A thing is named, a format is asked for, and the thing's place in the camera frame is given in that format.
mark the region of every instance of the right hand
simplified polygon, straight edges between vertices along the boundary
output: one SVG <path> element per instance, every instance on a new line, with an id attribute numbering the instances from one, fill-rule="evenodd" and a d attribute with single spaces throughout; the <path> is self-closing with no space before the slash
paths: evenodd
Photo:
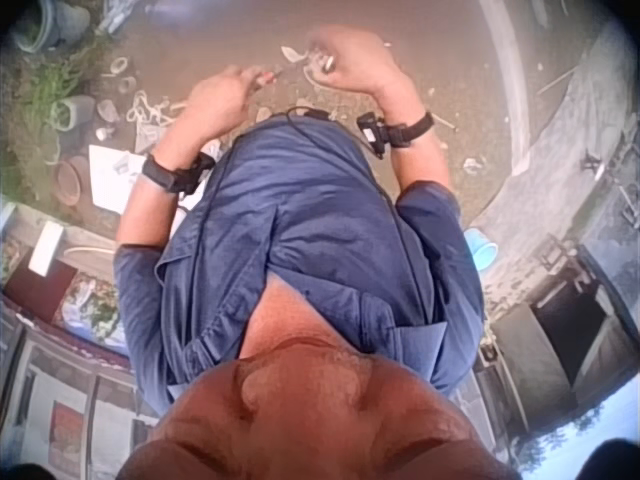
<path id="1" fill-rule="evenodd" d="M 314 30 L 310 40 L 312 50 L 335 57 L 332 72 L 325 74 L 320 68 L 313 68 L 314 79 L 321 84 L 377 97 L 405 78 L 389 49 L 375 33 L 326 25 Z"/>

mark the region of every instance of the dirt ground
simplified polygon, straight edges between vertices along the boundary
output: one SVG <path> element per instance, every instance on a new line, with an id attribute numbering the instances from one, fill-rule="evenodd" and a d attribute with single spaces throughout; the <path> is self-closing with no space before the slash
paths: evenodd
<path id="1" fill-rule="evenodd" d="M 101 2 L 75 0 L 69 3 L 88 6 L 94 25 L 99 20 Z M 572 14 L 578 3 L 568 0 Z M 521 49 L 531 96 L 531 91 L 537 90 L 539 84 L 544 85 L 557 76 L 557 72 L 562 73 L 577 62 L 590 41 L 591 26 L 584 15 L 576 14 L 563 20 L 566 25 L 563 23 L 558 25 L 561 28 L 547 32 L 535 24 L 528 2 L 511 1 L 508 4 L 516 30 L 522 34 L 519 40 L 524 45 Z M 510 174 L 506 99 L 495 48 L 477 2 L 158 0 L 155 8 L 144 7 L 145 2 L 140 2 L 108 44 L 104 58 L 93 66 L 90 92 L 97 100 L 112 98 L 121 114 L 130 108 L 132 95 L 118 94 L 113 79 L 101 76 L 108 70 L 111 60 L 118 56 L 129 58 L 131 66 L 127 74 L 135 75 L 137 88 L 146 90 L 151 103 L 159 102 L 163 97 L 177 102 L 187 97 L 196 82 L 228 64 L 260 64 L 267 68 L 286 65 L 280 46 L 289 45 L 304 51 L 305 36 L 313 25 L 324 22 L 354 24 L 381 35 L 390 44 L 401 66 L 414 78 L 425 104 L 458 127 L 457 133 L 442 124 L 436 128 L 447 149 L 464 224 L 485 208 Z M 560 44 L 567 46 L 566 55 L 556 53 Z M 15 50 L 8 55 L 22 56 Z M 542 72 L 536 67 L 537 59 L 544 65 Z M 24 57 L 16 62 L 24 62 Z M 534 138 L 557 108 L 562 89 L 559 85 L 549 91 L 540 108 L 537 98 L 530 100 L 531 105 L 536 105 L 535 108 L 530 106 Z M 287 76 L 258 92 L 250 118 L 255 119 L 261 106 L 278 112 L 295 105 L 299 99 L 334 112 L 338 121 L 354 132 L 356 117 L 375 108 L 368 98 L 320 90 L 298 75 Z M 16 101 L 15 98 L 5 99 L 5 104 Z M 87 129 L 85 144 L 78 153 L 86 155 L 89 143 L 99 143 L 92 133 L 97 126 L 101 126 L 99 121 Z M 115 138 L 105 145 L 132 150 L 133 142 L 133 124 L 121 122 Z M 463 169 L 467 158 L 477 159 L 485 164 L 484 168 L 470 175 Z M 370 162 L 381 185 L 392 197 L 397 196 L 398 187 L 388 158 L 382 161 L 371 158 Z M 39 176 L 40 184 L 48 181 L 50 173 L 46 170 L 43 173 L 37 162 L 34 166 L 33 161 L 18 159 L 18 164 L 32 190 L 38 185 L 31 181 L 32 177 Z M 36 187 L 36 196 L 41 197 L 37 189 L 44 187 Z M 107 236 L 115 233 L 116 215 L 86 206 L 80 212 L 70 213 L 75 223 Z"/>

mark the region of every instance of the left hand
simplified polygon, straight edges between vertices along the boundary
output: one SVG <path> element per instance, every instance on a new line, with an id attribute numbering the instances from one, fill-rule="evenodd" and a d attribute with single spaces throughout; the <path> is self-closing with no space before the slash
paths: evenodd
<path id="1" fill-rule="evenodd" d="M 260 67 L 231 65 L 198 83 L 178 119 L 184 131 L 204 145 L 236 128 L 247 119 L 249 97 L 261 75 Z"/>

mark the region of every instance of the flower pot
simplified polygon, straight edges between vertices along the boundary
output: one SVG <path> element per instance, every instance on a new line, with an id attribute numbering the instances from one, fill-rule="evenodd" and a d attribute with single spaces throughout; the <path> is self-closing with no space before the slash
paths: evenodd
<path id="1" fill-rule="evenodd" d="M 93 118 L 96 101 L 88 95 L 63 98 L 51 106 L 51 125 L 60 132 L 68 132 Z"/>
<path id="2" fill-rule="evenodd" d="M 27 53 L 73 45 L 89 28 L 89 11 L 56 0 L 34 2 L 12 32 L 15 44 Z"/>

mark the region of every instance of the blue work shirt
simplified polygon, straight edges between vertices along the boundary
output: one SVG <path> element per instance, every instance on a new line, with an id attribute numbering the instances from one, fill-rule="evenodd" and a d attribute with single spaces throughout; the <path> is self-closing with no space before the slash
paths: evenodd
<path id="1" fill-rule="evenodd" d="M 417 182 L 394 206 L 342 128 L 291 122 L 274 117 L 236 140 L 163 252 L 116 253 L 130 360 L 158 413 L 238 357 L 268 272 L 357 350 L 445 394 L 472 366 L 482 291 L 451 192 Z"/>

